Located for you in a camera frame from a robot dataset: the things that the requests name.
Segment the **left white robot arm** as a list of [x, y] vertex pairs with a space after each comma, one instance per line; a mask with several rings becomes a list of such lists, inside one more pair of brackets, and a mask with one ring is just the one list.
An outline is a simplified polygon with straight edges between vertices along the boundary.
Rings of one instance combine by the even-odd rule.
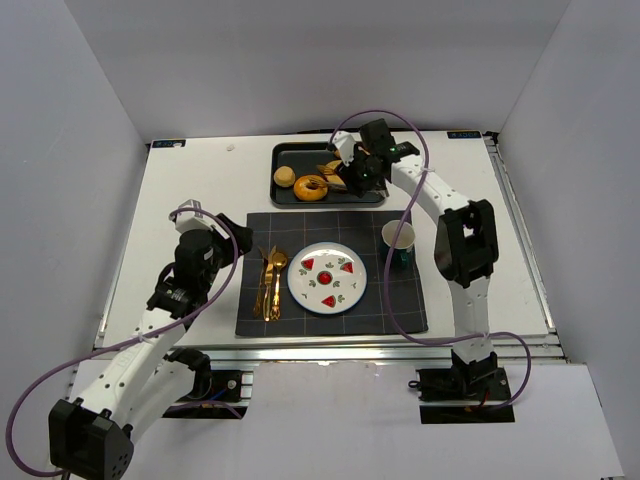
[[48, 416], [50, 460], [84, 479], [119, 479], [134, 444], [179, 400], [202, 402], [213, 376], [208, 355], [178, 346], [209, 303], [218, 272], [253, 246], [253, 231], [223, 214], [207, 221], [183, 207], [171, 220], [180, 237], [158, 276], [129, 346], [119, 349], [74, 400]]

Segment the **glazed donut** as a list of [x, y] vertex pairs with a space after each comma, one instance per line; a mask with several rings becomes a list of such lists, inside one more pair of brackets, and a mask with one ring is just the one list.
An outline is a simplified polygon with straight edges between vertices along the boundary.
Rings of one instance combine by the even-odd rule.
[[329, 187], [327, 182], [318, 175], [301, 176], [293, 185], [295, 197], [303, 202], [322, 200], [328, 191]]

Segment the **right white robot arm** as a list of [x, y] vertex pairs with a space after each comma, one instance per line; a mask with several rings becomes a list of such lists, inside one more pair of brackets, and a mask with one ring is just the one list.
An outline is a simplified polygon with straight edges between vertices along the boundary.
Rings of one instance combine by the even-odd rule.
[[347, 190], [362, 196], [390, 183], [409, 194], [409, 205], [419, 206], [436, 226], [433, 258], [453, 308], [452, 375], [468, 391], [497, 372], [488, 315], [489, 282], [499, 257], [493, 206], [469, 199], [439, 177], [429, 167], [423, 136], [420, 147], [399, 143], [383, 119], [361, 126], [359, 136], [355, 140], [337, 130], [330, 139]]

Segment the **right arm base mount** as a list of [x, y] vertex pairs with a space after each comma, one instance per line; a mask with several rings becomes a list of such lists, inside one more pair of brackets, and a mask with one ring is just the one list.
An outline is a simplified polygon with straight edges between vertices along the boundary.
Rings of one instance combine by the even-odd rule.
[[512, 405], [499, 408], [511, 399], [503, 368], [492, 376], [464, 389], [452, 369], [420, 369], [408, 388], [418, 395], [423, 425], [472, 425], [514, 423]]

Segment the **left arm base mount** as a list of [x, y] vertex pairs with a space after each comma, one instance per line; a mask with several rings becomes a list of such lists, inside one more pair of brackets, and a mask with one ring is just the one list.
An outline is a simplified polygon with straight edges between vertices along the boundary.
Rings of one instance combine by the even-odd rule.
[[201, 398], [180, 398], [163, 418], [240, 420], [247, 412], [252, 386], [252, 371], [212, 366], [208, 392]]

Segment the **metal tongs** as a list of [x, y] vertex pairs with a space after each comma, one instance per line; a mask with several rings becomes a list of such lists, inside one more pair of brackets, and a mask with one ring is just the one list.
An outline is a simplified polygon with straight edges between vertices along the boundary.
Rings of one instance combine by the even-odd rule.
[[[318, 164], [316, 169], [320, 174], [321, 180], [312, 179], [311, 184], [314, 186], [327, 186], [329, 189], [334, 189], [341, 192], [347, 192], [348, 188], [342, 179], [336, 174], [335, 167], [338, 166], [338, 162], [330, 162], [329, 164]], [[382, 198], [389, 196], [388, 189], [381, 184], [376, 184], [372, 190], [368, 190], [368, 193], [379, 195]]]

